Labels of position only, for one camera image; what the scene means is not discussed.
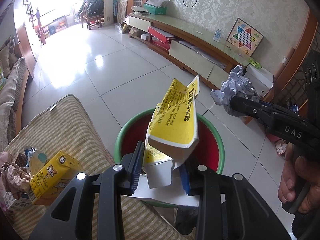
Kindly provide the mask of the person's right hand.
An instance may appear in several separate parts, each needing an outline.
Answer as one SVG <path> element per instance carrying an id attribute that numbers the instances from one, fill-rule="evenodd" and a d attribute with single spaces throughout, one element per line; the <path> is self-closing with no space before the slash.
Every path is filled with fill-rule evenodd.
<path id="1" fill-rule="evenodd" d="M 319 208 L 319 164 L 306 160 L 304 156 L 294 160 L 293 153 L 293 145 L 289 143 L 286 147 L 278 198 L 282 203 L 292 202 L 296 197 L 297 178 L 310 182 L 310 190 L 298 208 L 298 212 L 307 214 Z"/>

